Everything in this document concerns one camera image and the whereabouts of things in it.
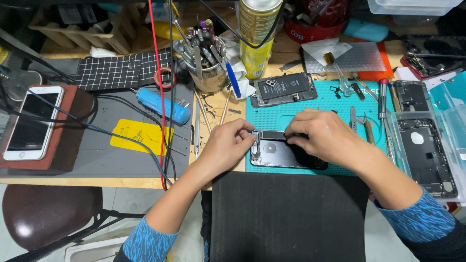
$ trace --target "chair seat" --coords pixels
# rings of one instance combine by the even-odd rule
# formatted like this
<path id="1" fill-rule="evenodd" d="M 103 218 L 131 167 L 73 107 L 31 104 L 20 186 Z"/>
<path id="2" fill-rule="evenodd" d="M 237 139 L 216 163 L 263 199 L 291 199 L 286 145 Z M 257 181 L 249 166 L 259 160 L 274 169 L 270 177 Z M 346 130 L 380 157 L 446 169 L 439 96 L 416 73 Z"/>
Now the chair seat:
<path id="1" fill-rule="evenodd" d="M 8 185 L 2 209 L 13 240 L 34 250 L 83 228 L 101 204 L 101 187 Z"/>

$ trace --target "right hand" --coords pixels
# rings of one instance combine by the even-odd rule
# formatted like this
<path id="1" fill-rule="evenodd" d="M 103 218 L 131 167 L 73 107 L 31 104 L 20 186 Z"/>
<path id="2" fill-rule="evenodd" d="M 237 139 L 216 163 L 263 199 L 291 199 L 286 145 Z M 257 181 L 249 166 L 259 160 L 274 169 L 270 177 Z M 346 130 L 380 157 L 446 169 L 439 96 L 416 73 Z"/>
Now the right hand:
<path id="1" fill-rule="evenodd" d="M 254 125 L 241 118 L 212 129 L 207 144 L 195 161 L 205 167 L 204 174 L 208 176 L 208 181 L 229 170 L 244 157 L 257 138 L 250 135 L 248 130 L 253 131 Z"/>
<path id="2" fill-rule="evenodd" d="M 304 133 L 309 139 L 295 136 L 288 143 L 298 145 L 309 155 L 354 170 L 356 163 L 377 148 L 366 142 L 332 111 L 306 108 L 291 120 L 285 135 Z"/>

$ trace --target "disassembled phone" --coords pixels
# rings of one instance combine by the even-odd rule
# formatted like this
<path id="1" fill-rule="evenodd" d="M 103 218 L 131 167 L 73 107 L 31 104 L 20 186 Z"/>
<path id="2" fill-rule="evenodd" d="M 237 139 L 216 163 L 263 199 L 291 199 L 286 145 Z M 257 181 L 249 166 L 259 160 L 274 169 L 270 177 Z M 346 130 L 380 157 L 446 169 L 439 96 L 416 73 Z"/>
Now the disassembled phone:
<path id="1" fill-rule="evenodd" d="M 466 37 L 408 35 L 403 45 L 416 57 L 466 58 Z"/>
<path id="2" fill-rule="evenodd" d="M 257 140 L 251 147 L 250 161 L 253 165 L 316 170 L 329 167 L 328 162 L 308 155 L 297 145 L 288 144 L 283 131 L 254 130 L 252 133 L 257 135 Z"/>
<path id="3" fill-rule="evenodd" d="M 250 82 L 256 88 L 251 96 L 254 108 L 293 103 L 317 98 L 311 74 L 296 73 L 261 78 Z"/>
<path id="4" fill-rule="evenodd" d="M 31 87 L 31 91 L 45 98 L 55 106 L 62 103 L 64 90 L 60 86 Z M 20 109 L 21 113 L 56 119 L 58 110 L 46 104 L 31 93 L 27 93 Z M 5 160 L 40 160 L 50 142 L 54 123 L 18 117 L 8 141 L 7 150 L 3 153 Z"/>
<path id="5" fill-rule="evenodd" d="M 412 179 L 433 197 L 457 197 L 458 190 L 432 119 L 398 120 L 398 128 Z"/>
<path id="6" fill-rule="evenodd" d="M 433 110 L 431 98 L 423 81 L 395 81 L 395 90 L 402 111 Z"/>
<path id="7" fill-rule="evenodd" d="M 400 62 L 418 78 L 425 79 L 441 75 L 465 66 L 465 59 L 443 57 L 417 57 L 405 55 Z"/>

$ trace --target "white iphone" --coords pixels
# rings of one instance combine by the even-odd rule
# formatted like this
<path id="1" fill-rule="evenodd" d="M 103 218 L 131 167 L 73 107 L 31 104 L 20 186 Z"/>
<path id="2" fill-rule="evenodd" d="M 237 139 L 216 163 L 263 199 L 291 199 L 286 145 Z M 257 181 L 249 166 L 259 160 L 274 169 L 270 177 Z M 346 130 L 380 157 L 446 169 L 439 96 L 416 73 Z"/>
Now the white iphone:
<path id="1" fill-rule="evenodd" d="M 31 87 L 30 90 L 58 107 L 62 103 L 64 90 L 60 86 Z M 58 115 L 57 109 L 29 92 L 23 100 L 20 112 L 49 119 L 56 119 Z M 51 122 L 18 117 L 8 141 L 7 150 L 3 153 L 3 158 L 5 160 L 40 160 L 44 158 L 54 125 L 55 123 Z"/>

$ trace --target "blue cable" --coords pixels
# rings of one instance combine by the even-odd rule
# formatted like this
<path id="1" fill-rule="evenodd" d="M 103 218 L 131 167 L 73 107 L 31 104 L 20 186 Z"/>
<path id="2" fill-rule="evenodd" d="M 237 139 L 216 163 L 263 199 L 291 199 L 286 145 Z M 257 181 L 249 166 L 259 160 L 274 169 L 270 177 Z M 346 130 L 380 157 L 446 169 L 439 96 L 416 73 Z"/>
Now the blue cable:
<path id="1" fill-rule="evenodd" d="M 3 75 L 7 76 L 9 79 L 11 79 L 11 80 L 13 80 L 14 82 L 16 82 L 21 88 L 25 89 L 27 92 L 33 94 L 34 96 L 36 96 L 36 97 L 39 98 L 40 100 L 44 101 L 45 103 L 47 103 L 47 104 L 53 106 L 55 109 L 57 109 L 58 111 L 62 112 L 63 114 L 65 114 L 65 115 L 67 115 L 67 116 L 69 116 L 69 117 L 71 117 L 71 118 L 73 118 L 73 119 L 77 119 L 77 117 L 75 117 L 75 116 L 69 114 L 69 113 L 66 112 L 65 110 L 63 110 L 63 109 L 59 108 L 58 106 L 52 104 L 51 102 L 47 101 L 45 98 L 43 98 L 43 97 L 37 95 L 36 93 L 34 93 L 33 91 L 31 91 L 30 89 L 28 89 L 27 87 L 25 87 L 22 83 L 18 82 L 16 79 L 14 79 L 13 77 L 11 77 L 11 76 L 10 76 L 5 70 L 3 70 L 1 67 L 0 67 L 0 71 L 2 72 Z M 154 158 L 154 161 L 155 161 L 155 163 L 157 164 L 157 168 L 160 170 L 160 172 L 162 173 L 163 177 L 168 181 L 168 183 L 169 183 L 170 185 L 173 185 L 173 183 L 168 179 L 168 177 L 165 175 L 164 171 L 162 170 L 162 167 L 160 166 L 160 164 L 159 164 L 159 162 L 158 162 L 158 160 L 157 160 L 157 157 L 155 156 L 154 152 L 152 152 L 152 150 L 151 150 L 148 146 L 144 145 L 143 143 L 141 143 L 141 142 L 139 142 L 139 141 L 133 140 L 133 139 L 131 139 L 131 138 L 127 138 L 127 137 L 124 137 L 124 136 L 120 136 L 120 135 L 117 135 L 117 134 L 112 133 L 112 132 L 110 132 L 110 131 L 107 131 L 107 130 L 105 130 L 105 129 L 102 129 L 102 128 L 97 127 L 97 126 L 95 126 L 95 125 L 93 125 L 93 124 L 90 124 L 90 123 L 87 123 L 87 122 L 84 122 L 84 121 L 81 121 L 81 123 L 87 125 L 88 127 L 92 127 L 92 128 L 96 129 L 96 130 L 99 131 L 99 132 L 102 132 L 102 133 L 105 133 L 105 134 L 108 134 L 108 135 L 111 135 L 111 136 L 115 136 L 115 137 L 118 137 L 118 138 L 123 138 L 123 139 L 132 141 L 132 142 L 134 142 L 134 143 L 137 143 L 137 144 L 143 146 L 145 149 L 147 149 L 147 151 L 149 151 L 149 153 L 151 153 L 152 158 Z"/>

